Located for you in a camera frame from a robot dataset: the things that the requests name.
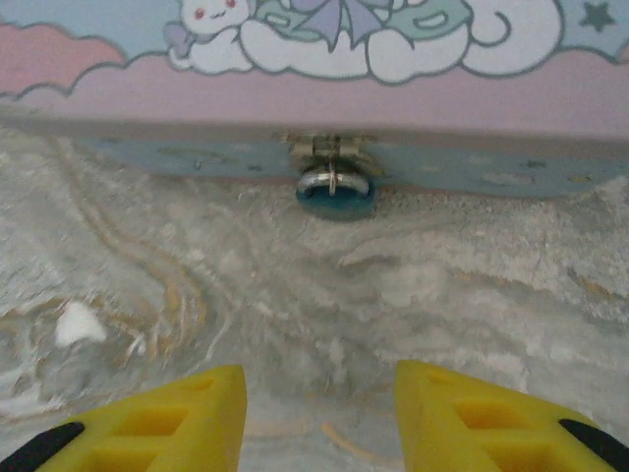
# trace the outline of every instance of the purple bow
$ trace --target purple bow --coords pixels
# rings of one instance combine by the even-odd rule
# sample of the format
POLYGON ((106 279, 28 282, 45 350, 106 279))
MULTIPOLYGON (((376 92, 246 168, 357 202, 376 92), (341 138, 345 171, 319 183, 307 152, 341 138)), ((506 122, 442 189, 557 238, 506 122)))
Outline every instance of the purple bow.
POLYGON ((382 28, 382 22, 368 7, 386 8, 389 0, 292 0, 292 7, 303 14, 313 14, 300 26, 321 34, 334 49, 341 32, 342 9, 345 8, 350 21, 352 47, 365 36, 382 28))
POLYGON ((175 51, 178 59, 183 59, 190 54, 190 49, 195 43, 205 44, 214 39, 216 34, 199 35, 193 34, 179 22, 171 22, 164 27, 164 39, 168 46, 175 51))

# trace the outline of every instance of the white speck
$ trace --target white speck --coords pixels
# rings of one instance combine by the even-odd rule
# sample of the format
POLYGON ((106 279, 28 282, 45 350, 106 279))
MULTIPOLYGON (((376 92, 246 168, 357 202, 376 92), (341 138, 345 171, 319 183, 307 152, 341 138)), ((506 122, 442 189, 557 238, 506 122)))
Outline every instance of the white speck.
POLYGON ((134 339, 134 342, 127 348, 127 355, 133 354, 134 351, 138 351, 138 354, 143 356, 146 352, 146 342, 144 341, 144 336, 141 334, 140 336, 134 339))
POLYGON ((83 303, 70 302, 57 320, 55 338, 57 347, 68 347, 80 339, 102 342, 107 338, 107 332, 92 308, 83 303))

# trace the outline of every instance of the black rubber tip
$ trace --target black rubber tip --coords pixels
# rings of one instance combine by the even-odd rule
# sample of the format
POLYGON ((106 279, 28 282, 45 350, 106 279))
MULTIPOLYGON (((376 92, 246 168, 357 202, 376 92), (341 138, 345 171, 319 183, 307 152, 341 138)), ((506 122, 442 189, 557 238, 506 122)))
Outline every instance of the black rubber tip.
POLYGON ((629 447, 609 434, 575 420, 559 424, 616 472, 629 472, 629 447))
POLYGON ((0 472, 35 472, 44 462, 71 443, 86 426, 67 423, 38 434, 0 462, 0 472))

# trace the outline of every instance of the cartoon illustration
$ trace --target cartoon illustration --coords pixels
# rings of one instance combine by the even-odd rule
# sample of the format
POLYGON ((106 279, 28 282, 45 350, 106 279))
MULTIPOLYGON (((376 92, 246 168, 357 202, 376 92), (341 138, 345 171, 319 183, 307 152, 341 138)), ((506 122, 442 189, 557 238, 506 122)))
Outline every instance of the cartoon illustration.
POLYGON ((481 75, 519 74, 549 57, 561 32, 554 0, 270 0, 243 24, 241 40, 266 72, 371 72, 396 84, 459 64, 481 75))
POLYGON ((0 95, 12 97, 70 94, 147 56, 160 77, 256 68, 393 86, 455 68, 529 74, 567 51, 629 64, 626 0, 6 0, 0 19, 0 95))
POLYGON ((358 78, 369 72, 365 39, 382 28, 387 6, 388 0, 269 0, 243 25, 243 47, 269 73, 358 78))
POLYGON ((594 52, 612 64, 629 62, 629 3, 625 0, 564 0, 564 49, 594 52))
POLYGON ((255 10, 256 0, 182 0, 181 23, 164 28, 172 66, 205 74, 251 70, 239 32, 255 10))
POLYGON ((522 74, 543 61, 561 40, 554 0, 466 0, 474 12, 463 64, 489 76, 522 74))
POLYGON ((372 73, 401 83, 458 65, 468 50, 472 15, 460 0, 396 0, 385 29, 369 39, 372 73))

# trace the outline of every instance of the rectangular cutout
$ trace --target rectangular cutout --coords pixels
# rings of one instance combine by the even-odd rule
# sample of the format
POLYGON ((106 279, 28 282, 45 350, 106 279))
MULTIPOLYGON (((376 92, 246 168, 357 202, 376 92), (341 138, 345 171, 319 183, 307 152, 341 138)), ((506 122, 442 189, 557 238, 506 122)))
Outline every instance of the rectangular cutout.
POLYGON ((95 450, 88 468, 82 472, 146 472, 157 455, 146 449, 95 450))
POLYGON ((188 416, 188 409, 153 406, 132 411, 114 436, 172 436, 188 416))
POLYGON ((577 472, 563 463, 554 444, 506 442, 486 447, 486 452, 502 472, 577 472))
POLYGON ((453 406, 465 426, 471 430, 531 428, 522 413, 496 400, 465 400, 453 406))

